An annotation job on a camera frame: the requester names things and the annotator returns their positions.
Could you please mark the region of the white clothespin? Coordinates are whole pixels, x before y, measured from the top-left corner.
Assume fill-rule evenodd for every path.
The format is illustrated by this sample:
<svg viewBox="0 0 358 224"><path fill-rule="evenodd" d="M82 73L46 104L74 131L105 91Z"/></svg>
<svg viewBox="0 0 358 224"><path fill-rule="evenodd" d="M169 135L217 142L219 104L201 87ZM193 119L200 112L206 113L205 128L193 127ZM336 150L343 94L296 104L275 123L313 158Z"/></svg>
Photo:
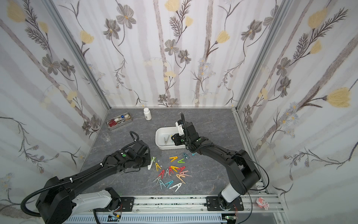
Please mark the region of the white clothespin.
<svg viewBox="0 0 358 224"><path fill-rule="evenodd" d="M169 187L169 189L175 189L175 192L178 191L178 189L183 185L183 183L178 183L176 185L173 185L171 187Z"/></svg>
<svg viewBox="0 0 358 224"><path fill-rule="evenodd" d="M153 157L151 158L150 164L147 166L148 170L150 170L150 169L152 168L152 166L153 166L155 160L156 160L156 157L153 156Z"/></svg>

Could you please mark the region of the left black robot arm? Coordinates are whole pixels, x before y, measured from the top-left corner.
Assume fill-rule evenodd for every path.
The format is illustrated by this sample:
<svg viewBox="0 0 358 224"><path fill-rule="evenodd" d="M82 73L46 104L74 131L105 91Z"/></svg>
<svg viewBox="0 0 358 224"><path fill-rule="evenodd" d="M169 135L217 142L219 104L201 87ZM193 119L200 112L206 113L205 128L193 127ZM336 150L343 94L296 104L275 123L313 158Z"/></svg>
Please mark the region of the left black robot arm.
<svg viewBox="0 0 358 224"><path fill-rule="evenodd" d="M129 168L139 169L150 164L150 148L130 132L133 142L106 155L97 165L78 174L59 179L50 178L45 186L26 196L20 204L22 212L41 217L47 224L62 224L79 206L75 202L83 191L97 182Z"/></svg>

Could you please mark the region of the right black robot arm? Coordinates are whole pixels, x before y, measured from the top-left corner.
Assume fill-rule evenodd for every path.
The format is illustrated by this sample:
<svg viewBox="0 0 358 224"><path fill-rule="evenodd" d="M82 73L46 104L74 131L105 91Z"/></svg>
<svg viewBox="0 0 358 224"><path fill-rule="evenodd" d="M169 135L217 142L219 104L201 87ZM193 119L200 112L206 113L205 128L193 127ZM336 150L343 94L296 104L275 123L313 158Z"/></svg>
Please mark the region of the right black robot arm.
<svg viewBox="0 0 358 224"><path fill-rule="evenodd" d="M208 156L225 167L229 184L219 193L218 204L222 210L229 209L237 198L248 193L262 179L258 169L260 165L245 150L229 150L200 136L194 125L185 120L183 113L180 117L176 122L178 133L171 139L176 146L184 145L191 153Z"/></svg>

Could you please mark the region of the white storage box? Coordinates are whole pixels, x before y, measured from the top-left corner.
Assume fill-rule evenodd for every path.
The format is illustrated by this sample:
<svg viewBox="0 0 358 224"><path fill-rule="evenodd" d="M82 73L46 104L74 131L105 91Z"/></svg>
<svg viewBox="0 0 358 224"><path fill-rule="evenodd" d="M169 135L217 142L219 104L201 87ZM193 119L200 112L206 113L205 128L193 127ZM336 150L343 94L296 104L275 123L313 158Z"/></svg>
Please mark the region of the white storage box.
<svg viewBox="0 0 358 224"><path fill-rule="evenodd" d="M171 137L174 134L177 134L178 129L176 127L162 127L156 131L155 143L157 147L161 150L171 150L171 149L184 149L185 145L176 146Z"/></svg>

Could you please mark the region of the dark teal clothespin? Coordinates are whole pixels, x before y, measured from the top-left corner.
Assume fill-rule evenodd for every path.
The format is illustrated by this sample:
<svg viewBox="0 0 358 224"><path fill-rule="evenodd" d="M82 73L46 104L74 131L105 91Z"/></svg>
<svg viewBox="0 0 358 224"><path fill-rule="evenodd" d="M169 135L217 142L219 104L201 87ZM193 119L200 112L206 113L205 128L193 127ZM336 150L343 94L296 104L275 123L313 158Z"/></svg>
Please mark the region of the dark teal clothespin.
<svg viewBox="0 0 358 224"><path fill-rule="evenodd" d="M187 160L187 159L189 159L189 156L186 153L183 153L183 158L184 158L184 160Z"/></svg>

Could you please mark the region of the yellow clothespin left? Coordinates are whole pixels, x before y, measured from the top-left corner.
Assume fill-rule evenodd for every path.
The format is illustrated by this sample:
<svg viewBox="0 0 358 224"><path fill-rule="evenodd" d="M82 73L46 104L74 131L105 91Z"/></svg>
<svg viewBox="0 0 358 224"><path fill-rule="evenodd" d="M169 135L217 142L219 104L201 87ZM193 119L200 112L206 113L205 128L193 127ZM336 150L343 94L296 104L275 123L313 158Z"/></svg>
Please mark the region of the yellow clothespin left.
<svg viewBox="0 0 358 224"><path fill-rule="evenodd" d="M156 171L162 170L161 166L157 162L155 163L155 168L156 168Z"/></svg>

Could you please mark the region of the yellow clothespin upper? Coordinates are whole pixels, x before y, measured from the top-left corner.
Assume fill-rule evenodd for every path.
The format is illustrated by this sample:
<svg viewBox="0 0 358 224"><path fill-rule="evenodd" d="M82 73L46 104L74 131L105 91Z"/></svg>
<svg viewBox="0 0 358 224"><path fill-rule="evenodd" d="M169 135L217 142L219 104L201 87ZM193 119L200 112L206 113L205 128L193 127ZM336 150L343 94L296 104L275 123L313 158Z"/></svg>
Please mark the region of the yellow clothespin upper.
<svg viewBox="0 0 358 224"><path fill-rule="evenodd" d="M178 156L173 156L173 157L170 157L169 159L170 159L170 162L173 162L178 159Z"/></svg>

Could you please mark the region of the red clothespin pile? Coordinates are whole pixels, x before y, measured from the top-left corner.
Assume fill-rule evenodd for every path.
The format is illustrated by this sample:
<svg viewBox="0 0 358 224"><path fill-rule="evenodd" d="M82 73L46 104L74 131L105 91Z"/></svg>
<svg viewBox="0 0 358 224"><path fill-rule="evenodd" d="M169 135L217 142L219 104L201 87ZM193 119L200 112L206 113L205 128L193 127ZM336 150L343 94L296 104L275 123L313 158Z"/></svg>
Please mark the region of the red clothespin pile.
<svg viewBox="0 0 358 224"><path fill-rule="evenodd" d="M165 170L162 170L162 171L160 172L160 174L158 175L158 177L160 177L161 179L163 179L164 176L165 176L165 173L166 173L166 171L165 171Z"/></svg>

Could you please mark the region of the pink clothespin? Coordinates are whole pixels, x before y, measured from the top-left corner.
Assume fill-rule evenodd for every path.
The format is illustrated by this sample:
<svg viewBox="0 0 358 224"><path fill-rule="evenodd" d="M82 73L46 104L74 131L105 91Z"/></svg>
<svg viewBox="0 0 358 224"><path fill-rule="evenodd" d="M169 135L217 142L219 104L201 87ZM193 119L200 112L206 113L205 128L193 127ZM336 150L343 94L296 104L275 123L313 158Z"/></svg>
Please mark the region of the pink clothespin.
<svg viewBox="0 0 358 224"><path fill-rule="evenodd" d="M181 175L181 176L191 176L191 175L188 174L188 170L180 172L179 175Z"/></svg>

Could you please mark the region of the clear glass cup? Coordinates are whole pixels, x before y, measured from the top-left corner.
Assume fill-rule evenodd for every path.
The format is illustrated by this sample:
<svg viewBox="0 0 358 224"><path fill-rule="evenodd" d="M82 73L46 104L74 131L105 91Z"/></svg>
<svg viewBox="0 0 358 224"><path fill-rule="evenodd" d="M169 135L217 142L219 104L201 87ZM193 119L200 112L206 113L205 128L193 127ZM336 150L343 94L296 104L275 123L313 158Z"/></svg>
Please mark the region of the clear glass cup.
<svg viewBox="0 0 358 224"><path fill-rule="evenodd" d="M103 139L105 142L109 142L111 140L111 138L110 138L108 133L103 133L101 135L101 139Z"/></svg>

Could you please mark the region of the tan clothespin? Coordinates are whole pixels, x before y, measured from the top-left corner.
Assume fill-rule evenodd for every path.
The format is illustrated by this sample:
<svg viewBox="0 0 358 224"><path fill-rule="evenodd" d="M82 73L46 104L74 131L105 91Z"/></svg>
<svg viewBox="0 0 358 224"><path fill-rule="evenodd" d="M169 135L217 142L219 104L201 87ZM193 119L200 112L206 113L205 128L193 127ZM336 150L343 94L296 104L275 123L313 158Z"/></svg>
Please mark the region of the tan clothespin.
<svg viewBox="0 0 358 224"><path fill-rule="evenodd" d="M180 174L176 174L176 177L182 182L185 184L184 180L182 178L185 178L184 175L180 175Z"/></svg>

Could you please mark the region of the teal clothespin bottom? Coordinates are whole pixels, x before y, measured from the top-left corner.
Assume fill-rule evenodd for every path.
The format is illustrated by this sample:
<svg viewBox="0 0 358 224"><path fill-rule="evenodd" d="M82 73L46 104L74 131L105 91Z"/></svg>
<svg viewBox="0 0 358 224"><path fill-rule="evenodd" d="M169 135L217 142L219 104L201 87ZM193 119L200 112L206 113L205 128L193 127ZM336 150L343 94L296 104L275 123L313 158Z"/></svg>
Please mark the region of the teal clothespin bottom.
<svg viewBox="0 0 358 224"><path fill-rule="evenodd" d="M174 183L174 180L171 180L167 183L165 183L166 188L170 188L170 186Z"/></svg>

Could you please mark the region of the white pill bottle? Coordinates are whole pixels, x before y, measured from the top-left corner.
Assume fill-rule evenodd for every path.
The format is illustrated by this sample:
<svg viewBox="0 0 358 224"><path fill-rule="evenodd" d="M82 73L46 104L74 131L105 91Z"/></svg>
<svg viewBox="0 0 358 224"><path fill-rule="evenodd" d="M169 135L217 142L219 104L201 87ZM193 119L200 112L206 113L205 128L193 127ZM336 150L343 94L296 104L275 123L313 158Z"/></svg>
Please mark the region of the white pill bottle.
<svg viewBox="0 0 358 224"><path fill-rule="evenodd" d="M151 120L152 119L151 111L147 107L144 108L144 115L145 115L146 120Z"/></svg>

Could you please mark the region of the metal tray with tools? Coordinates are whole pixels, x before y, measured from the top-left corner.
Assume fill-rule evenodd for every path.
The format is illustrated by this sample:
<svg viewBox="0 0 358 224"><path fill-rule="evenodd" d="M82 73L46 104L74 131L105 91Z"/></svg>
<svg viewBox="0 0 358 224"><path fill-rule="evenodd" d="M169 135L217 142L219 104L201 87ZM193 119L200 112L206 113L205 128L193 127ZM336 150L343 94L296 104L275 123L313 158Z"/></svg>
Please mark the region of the metal tray with tools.
<svg viewBox="0 0 358 224"><path fill-rule="evenodd" d="M108 130L114 130L116 128L119 128L123 125L126 125L128 123L132 122L132 115L130 113L124 113L122 115L113 117L105 122Z"/></svg>

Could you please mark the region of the white clothespin bottom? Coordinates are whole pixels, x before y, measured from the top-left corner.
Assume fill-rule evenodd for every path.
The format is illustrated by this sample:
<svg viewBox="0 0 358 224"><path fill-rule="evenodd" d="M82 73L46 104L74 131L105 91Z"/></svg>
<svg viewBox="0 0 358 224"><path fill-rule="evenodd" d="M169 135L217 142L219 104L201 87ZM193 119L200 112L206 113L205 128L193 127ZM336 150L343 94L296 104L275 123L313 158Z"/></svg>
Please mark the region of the white clothespin bottom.
<svg viewBox="0 0 358 224"><path fill-rule="evenodd" d="M171 187L169 187L169 189L175 189L175 192L178 191L178 189L183 185L183 183L178 183L176 185L173 185Z"/></svg>

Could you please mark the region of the pink white small object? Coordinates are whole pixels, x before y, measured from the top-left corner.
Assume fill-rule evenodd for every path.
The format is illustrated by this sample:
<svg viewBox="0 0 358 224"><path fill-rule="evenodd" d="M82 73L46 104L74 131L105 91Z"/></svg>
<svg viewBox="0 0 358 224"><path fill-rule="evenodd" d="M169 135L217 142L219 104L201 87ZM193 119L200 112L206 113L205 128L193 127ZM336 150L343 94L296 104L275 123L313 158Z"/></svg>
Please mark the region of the pink white small object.
<svg viewBox="0 0 358 224"><path fill-rule="evenodd" d="M256 204L259 208L265 209L266 211L269 209L270 205L268 202L264 200L264 198L259 197L256 199Z"/></svg>

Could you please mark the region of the aluminium front rail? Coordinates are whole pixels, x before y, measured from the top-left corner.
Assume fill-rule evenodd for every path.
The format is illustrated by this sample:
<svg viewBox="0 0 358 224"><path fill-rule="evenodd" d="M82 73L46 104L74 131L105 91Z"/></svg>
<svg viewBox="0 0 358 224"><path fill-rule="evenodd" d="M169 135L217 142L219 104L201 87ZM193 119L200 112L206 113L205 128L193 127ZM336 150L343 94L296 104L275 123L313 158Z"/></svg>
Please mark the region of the aluminium front rail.
<svg viewBox="0 0 358 224"><path fill-rule="evenodd" d="M256 199L269 203L266 211ZM245 195L222 210L218 198L207 195L124 196L116 212L87 210L67 224L287 224L277 195Z"/></svg>

